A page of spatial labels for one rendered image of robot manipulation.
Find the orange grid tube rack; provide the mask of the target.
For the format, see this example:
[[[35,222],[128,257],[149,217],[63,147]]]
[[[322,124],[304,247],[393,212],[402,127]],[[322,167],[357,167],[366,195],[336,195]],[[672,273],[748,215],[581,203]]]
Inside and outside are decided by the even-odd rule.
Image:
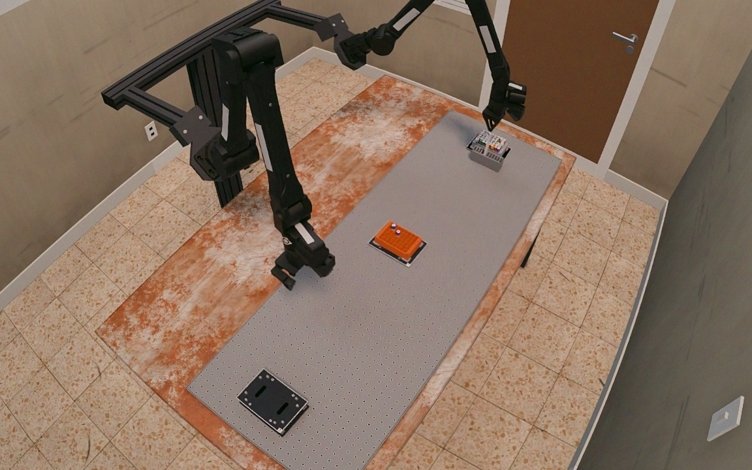
[[[393,224],[395,223],[388,222],[374,237],[374,243],[378,243],[384,249],[388,249],[389,252],[397,254],[400,258],[408,260],[416,252],[416,249],[420,247],[422,238],[396,224],[395,231],[393,231]],[[400,231],[400,237],[396,237],[396,231],[398,230]]]

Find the white rack of colour-capped vials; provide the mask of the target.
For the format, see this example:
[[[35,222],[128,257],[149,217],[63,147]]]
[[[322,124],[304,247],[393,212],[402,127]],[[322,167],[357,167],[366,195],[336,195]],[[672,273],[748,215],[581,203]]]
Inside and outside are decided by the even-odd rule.
[[[475,138],[475,139],[473,140],[473,142],[472,142],[472,146],[471,146],[471,147],[475,147],[475,146],[478,146],[478,147],[482,147],[482,148],[484,148],[484,146],[481,146],[481,144],[482,144],[482,143],[478,142],[478,144],[477,144],[477,143],[475,143],[476,141],[477,141],[477,138]],[[504,154],[505,150],[507,149],[507,146],[508,146],[508,144],[507,144],[507,143],[505,143],[505,145],[503,146],[503,148],[501,149],[501,151],[499,151],[499,153],[498,153],[498,152],[496,152],[496,151],[494,151],[494,150],[492,151],[491,149],[489,149],[488,151],[491,151],[492,153],[498,154],[498,155],[499,155],[500,157],[502,157],[502,155]]]

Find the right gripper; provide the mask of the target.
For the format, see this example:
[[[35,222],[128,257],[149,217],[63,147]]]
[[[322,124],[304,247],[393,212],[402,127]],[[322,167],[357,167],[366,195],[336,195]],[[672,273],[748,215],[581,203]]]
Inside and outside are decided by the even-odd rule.
[[[286,252],[286,250],[289,250],[291,252],[295,252],[295,250],[287,249],[287,247],[285,247],[284,244],[283,246],[284,246],[284,252],[280,254],[278,258],[275,259],[275,266],[274,268],[272,268],[271,274],[274,275],[276,279],[279,279],[288,290],[292,290],[296,281],[294,279],[291,279],[289,275],[286,274],[283,270],[288,271],[289,274],[292,275],[293,277],[296,276],[296,272],[298,272],[299,270],[297,270],[294,266],[289,264],[289,258],[287,258],[287,252]]]

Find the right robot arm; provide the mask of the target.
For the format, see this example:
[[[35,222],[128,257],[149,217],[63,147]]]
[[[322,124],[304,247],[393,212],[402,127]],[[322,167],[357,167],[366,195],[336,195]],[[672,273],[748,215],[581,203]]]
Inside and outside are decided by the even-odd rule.
[[[285,247],[295,250],[287,250],[289,264],[297,270],[307,264],[319,277],[328,276],[336,259],[307,222],[311,201],[296,177],[275,92],[275,67],[284,65],[278,37],[242,26],[211,38],[211,45],[220,61],[221,130],[194,155],[196,163],[209,178],[227,179],[259,161],[256,137],[247,129],[248,99],[268,173],[274,227]]]

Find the grey slotted rack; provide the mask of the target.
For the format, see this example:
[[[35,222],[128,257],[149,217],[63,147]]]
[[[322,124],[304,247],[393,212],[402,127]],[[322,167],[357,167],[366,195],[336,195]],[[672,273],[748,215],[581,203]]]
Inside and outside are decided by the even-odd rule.
[[[499,172],[499,169],[501,169],[503,165],[504,158],[499,157],[498,155],[490,151],[488,151],[484,155],[484,149],[482,147],[475,146],[471,152],[471,160],[474,161],[474,163],[478,163],[480,165],[483,165],[484,167],[492,169],[494,172]]]

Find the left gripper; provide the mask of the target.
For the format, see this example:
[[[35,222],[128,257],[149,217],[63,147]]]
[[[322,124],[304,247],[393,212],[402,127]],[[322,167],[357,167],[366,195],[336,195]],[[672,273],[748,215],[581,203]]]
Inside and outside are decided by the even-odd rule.
[[[505,99],[504,99],[504,101],[505,101]],[[488,130],[490,132],[493,131],[493,129],[495,128],[495,126],[497,126],[499,124],[499,122],[502,120],[502,118],[505,116],[505,112],[504,112],[503,116],[501,116],[501,117],[499,117],[498,115],[494,115],[492,113],[493,107],[494,107],[494,102],[496,102],[496,103],[503,103],[504,101],[496,101],[495,99],[492,99],[490,97],[489,103],[488,103],[487,107],[485,107],[484,110],[482,111],[482,115],[483,115],[482,117],[484,118],[484,122],[486,122],[486,126],[487,126],[487,128],[488,128]],[[492,120],[493,120],[493,122],[495,124],[492,123]],[[489,122],[490,122],[490,124],[489,124]]]

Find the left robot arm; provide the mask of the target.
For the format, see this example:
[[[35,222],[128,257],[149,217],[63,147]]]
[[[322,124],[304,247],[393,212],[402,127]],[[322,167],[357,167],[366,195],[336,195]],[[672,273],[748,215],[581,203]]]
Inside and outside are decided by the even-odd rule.
[[[389,55],[394,49],[395,40],[398,40],[403,32],[433,2],[435,0],[410,0],[405,4],[405,8],[402,8],[393,19],[389,20],[388,25],[383,23],[379,25],[378,29],[374,27],[368,32],[359,33],[355,37],[353,35],[352,38],[349,37],[340,42],[339,45],[344,51],[347,61],[352,63],[370,51],[381,56]],[[506,110],[514,121],[518,121],[522,119],[525,111],[525,105],[522,104],[525,103],[526,86],[510,80],[509,63],[505,60],[499,44],[486,1],[465,0],[465,3],[471,10],[478,36],[481,39],[492,72],[493,84],[490,97],[496,101],[504,101],[505,99],[503,103],[493,102],[492,113],[501,117]],[[507,90],[508,97],[505,97]]]

